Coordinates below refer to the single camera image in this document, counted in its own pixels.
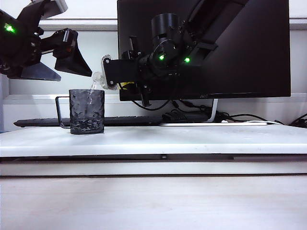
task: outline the keyboard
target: keyboard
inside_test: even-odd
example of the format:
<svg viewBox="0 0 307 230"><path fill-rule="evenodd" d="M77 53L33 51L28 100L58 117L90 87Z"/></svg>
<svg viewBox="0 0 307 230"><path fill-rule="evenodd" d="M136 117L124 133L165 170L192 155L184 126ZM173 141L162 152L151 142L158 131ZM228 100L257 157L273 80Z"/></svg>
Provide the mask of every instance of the keyboard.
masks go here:
<svg viewBox="0 0 307 230"><path fill-rule="evenodd" d="M70 125L69 118L62 119L64 125ZM157 126L162 123L161 116L113 116L105 117L105 126ZM40 118L29 120L18 120L14 122L18 127L57 127L57 118Z"/></svg>

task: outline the dark glass cup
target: dark glass cup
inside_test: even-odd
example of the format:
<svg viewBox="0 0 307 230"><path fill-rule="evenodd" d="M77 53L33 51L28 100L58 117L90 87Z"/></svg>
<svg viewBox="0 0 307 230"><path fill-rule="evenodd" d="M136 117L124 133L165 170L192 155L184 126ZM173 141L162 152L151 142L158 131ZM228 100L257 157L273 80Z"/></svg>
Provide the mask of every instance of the dark glass cup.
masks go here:
<svg viewBox="0 0 307 230"><path fill-rule="evenodd" d="M59 98L69 98L71 125L62 122ZM71 134L104 132L105 92L103 90L69 90L68 96L56 97L59 125L70 128Z"/></svg>

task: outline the computer monitor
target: computer monitor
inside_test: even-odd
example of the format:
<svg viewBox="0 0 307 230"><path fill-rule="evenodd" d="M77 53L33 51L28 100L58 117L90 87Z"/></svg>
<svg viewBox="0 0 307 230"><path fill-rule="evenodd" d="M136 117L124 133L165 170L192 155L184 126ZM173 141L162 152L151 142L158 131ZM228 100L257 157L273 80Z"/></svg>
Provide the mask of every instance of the computer monitor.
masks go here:
<svg viewBox="0 0 307 230"><path fill-rule="evenodd" d="M131 35L138 38L142 51L151 53L151 19L162 13L186 19L197 1L118 0L119 55L131 49ZM249 0L201 67L180 68L173 99L290 96L289 33L289 0ZM149 100L167 100L174 81L154 79L150 86ZM121 90L120 99L141 97Z"/></svg>

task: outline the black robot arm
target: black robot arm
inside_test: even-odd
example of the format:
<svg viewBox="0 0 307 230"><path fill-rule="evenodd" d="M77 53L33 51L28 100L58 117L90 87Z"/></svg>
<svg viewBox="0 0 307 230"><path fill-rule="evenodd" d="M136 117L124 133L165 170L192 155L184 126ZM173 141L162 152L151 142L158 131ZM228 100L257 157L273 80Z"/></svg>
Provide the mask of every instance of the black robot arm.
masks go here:
<svg viewBox="0 0 307 230"><path fill-rule="evenodd" d="M131 50L121 60L104 59L109 86L134 82L143 106L150 106L149 80L178 78L182 65L201 66L218 45L215 43L248 0L200 0L189 18L180 20L164 13L152 19L153 52L144 54L137 38L130 37Z"/></svg>
<svg viewBox="0 0 307 230"><path fill-rule="evenodd" d="M56 31L41 39L38 26L45 19L67 10L64 0L33 0L17 19L0 10L0 73L11 79L60 81L61 77L40 63L41 56L53 52L55 69L91 76L77 43L78 33L71 29Z"/></svg>

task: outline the cup handle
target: cup handle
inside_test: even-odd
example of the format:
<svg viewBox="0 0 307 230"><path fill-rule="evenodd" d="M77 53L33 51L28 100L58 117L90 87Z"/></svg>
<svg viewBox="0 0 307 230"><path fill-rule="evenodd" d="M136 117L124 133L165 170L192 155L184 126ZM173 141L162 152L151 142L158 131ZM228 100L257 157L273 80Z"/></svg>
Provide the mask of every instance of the cup handle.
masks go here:
<svg viewBox="0 0 307 230"><path fill-rule="evenodd" d="M68 96L58 96L56 97L56 107L57 107L57 114L58 114L58 122L59 122L59 126L61 128L65 128L65 129L69 129L71 128L70 126L66 126L63 124L63 121L62 121L62 116L61 116L61 109L60 109L60 106L59 106L59 98L61 97L67 97L69 98Z"/></svg>

